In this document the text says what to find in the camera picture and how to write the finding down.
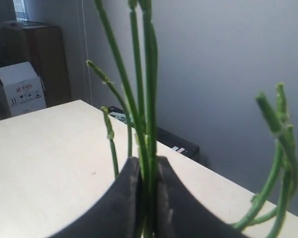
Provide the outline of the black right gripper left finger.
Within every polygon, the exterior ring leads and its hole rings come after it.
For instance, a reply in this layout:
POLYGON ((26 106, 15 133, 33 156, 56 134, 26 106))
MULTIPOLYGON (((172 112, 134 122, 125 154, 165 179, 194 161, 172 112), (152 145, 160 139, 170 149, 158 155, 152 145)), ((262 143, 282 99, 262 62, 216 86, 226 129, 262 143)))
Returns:
POLYGON ((83 215, 53 238, 135 238, 139 220, 141 175, 138 158, 126 160, 118 177, 83 215))

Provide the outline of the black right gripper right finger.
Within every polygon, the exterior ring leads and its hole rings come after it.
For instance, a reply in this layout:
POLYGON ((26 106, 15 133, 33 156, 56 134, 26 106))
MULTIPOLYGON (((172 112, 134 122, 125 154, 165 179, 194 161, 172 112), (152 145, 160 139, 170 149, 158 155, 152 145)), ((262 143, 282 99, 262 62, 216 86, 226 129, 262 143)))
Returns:
POLYGON ((246 238, 201 204, 176 175, 168 159, 157 158, 157 238, 246 238))

